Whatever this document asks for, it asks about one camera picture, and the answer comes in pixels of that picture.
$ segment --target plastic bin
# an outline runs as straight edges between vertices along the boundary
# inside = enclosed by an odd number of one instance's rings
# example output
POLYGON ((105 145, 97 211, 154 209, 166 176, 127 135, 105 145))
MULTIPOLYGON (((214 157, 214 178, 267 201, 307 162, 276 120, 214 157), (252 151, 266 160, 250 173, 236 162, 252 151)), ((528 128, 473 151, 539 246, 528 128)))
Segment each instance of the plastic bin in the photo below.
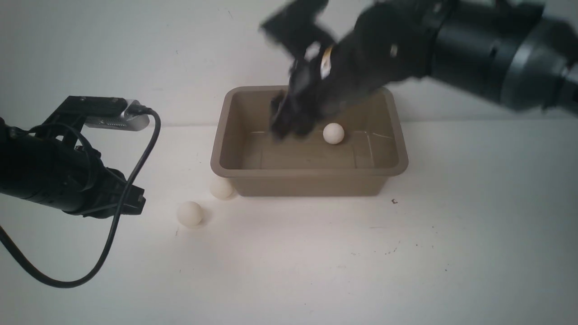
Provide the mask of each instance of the plastic bin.
POLYGON ((392 94, 383 89, 319 125, 307 139, 274 141, 269 105, 284 86, 241 87, 225 97, 211 168, 242 196, 372 196, 407 168, 407 151, 392 94), (323 140, 343 126, 338 145, 323 140))

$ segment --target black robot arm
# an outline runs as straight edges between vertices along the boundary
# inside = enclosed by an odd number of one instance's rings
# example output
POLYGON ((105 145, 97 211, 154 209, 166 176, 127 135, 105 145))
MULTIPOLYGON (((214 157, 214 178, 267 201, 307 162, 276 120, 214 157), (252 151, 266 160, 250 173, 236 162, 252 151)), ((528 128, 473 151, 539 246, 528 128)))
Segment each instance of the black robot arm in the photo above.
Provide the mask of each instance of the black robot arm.
POLYGON ((341 41, 329 42, 314 23, 327 3, 296 0, 261 26, 295 58, 289 91, 272 102, 279 138, 307 134, 349 101, 410 77, 431 77, 516 111, 578 114, 578 36, 568 23, 543 17, 543 6, 378 2, 341 41), (308 60, 305 50, 315 42, 319 55, 308 60))
POLYGON ((103 266, 121 215, 139 215, 145 205, 144 190, 133 185, 153 150, 161 119, 138 101, 122 98, 68 97, 42 124, 23 131, 0 119, 0 193, 60 209, 70 215, 112 218, 101 256, 84 277, 55 280, 40 272, 0 226, 0 242, 20 266, 36 280, 57 288, 80 286, 103 266), (139 131, 155 119, 153 136, 128 179, 106 168, 100 152, 80 133, 84 125, 139 131))

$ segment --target black cable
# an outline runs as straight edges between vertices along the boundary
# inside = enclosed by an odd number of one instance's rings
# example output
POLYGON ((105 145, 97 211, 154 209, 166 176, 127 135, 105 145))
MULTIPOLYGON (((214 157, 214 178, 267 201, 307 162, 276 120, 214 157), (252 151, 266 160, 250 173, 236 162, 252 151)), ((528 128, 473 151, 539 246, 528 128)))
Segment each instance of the black cable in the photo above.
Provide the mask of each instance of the black cable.
POLYGON ((150 109, 150 108, 147 108, 146 110, 143 111, 143 114, 152 115, 154 117, 155 126, 154 126, 153 136, 151 137, 149 144, 147 145, 146 149, 144 150, 144 153, 140 157, 139 161, 136 163, 135 168, 132 170, 131 175, 127 179, 126 185, 124 186, 124 190, 123 190, 122 194, 120 195, 120 198, 118 199, 118 205, 116 207, 116 211, 115 211, 113 219, 112 219, 112 224, 110 225, 110 231, 109 231, 108 238, 106 239, 105 247, 103 248, 101 256, 98 259, 97 263, 94 265, 92 270, 90 270, 90 272, 87 275, 85 275, 84 277, 82 277, 78 280, 75 280, 75 281, 59 281, 59 280, 55 280, 53 278, 48 277, 44 273, 40 272, 34 265, 32 265, 32 263, 30 263, 30 261, 28 261, 28 259, 26 259, 26 257, 20 251, 20 249, 18 249, 16 244, 12 241, 10 236, 8 236, 6 231, 4 231, 4 229, 0 226, 0 241, 2 242, 2 244, 4 244, 4 247, 6 247, 6 250, 8 250, 10 255, 12 255, 12 257, 14 257, 14 259, 18 262, 18 264, 20 264, 20 266, 28 274, 30 274, 32 277, 34 277, 36 280, 44 283, 45 285, 51 286, 51 287, 63 288, 63 289, 74 288, 74 287, 78 287, 78 286, 81 286, 81 285, 87 283, 101 269, 102 265, 104 264, 108 254, 110 252, 110 248, 111 248, 112 242, 114 240, 114 235, 115 235, 116 229, 118 227, 118 222, 120 221, 120 214, 121 214, 121 211, 123 209, 124 201, 126 201, 126 199, 127 199, 129 189, 131 188, 133 182, 135 181, 136 176, 139 174, 140 170, 144 166, 150 153, 153 151, 154 145, 157 143, 158 136, 161 132, 161 118, 159 117, 158 113, 155 112, 154 110, 150 109))

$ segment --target white table surface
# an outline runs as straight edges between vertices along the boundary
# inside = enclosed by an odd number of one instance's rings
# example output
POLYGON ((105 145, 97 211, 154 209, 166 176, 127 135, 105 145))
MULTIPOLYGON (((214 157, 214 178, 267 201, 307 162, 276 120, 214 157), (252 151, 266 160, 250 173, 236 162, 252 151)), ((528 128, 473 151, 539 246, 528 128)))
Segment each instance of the white table surface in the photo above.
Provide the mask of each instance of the white table surface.
MULTIPOLYGON (((171 127, 102 271, 44 286, 0 249, 12 324, 576 324, 578 121, 403 124, 409 169, 373 198, 211 197, 215 127, 171 127), (183 201, 210 218, 191 231, 183 201)), ((128 173, 151 129, 87 130, 128 173)), ((110 220, 0 196, 0 224, 58 279, 94 264, 110 220)))

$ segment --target white backdrop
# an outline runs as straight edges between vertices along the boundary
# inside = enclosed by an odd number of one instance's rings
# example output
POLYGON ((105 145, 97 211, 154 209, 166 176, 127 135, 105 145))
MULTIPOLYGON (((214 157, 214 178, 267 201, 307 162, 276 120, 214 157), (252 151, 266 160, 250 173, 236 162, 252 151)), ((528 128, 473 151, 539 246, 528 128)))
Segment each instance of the white backdrop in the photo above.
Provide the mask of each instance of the white backdrop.
MULTIPOLYGON (((0 116, 10 125, 39 124, 69 95, 135 98, 166 125, 216 124, 230 89, 287 83, 290 59, 258 32, 283 0, 0 3, 0 116)), ((331 0, 321 21, 342 36, 371 3, 331 0)), ((548 6, 578 25, 575 0, 548 6)), ((513 116, 427 80, 390 88, 405 121, 513 116)))

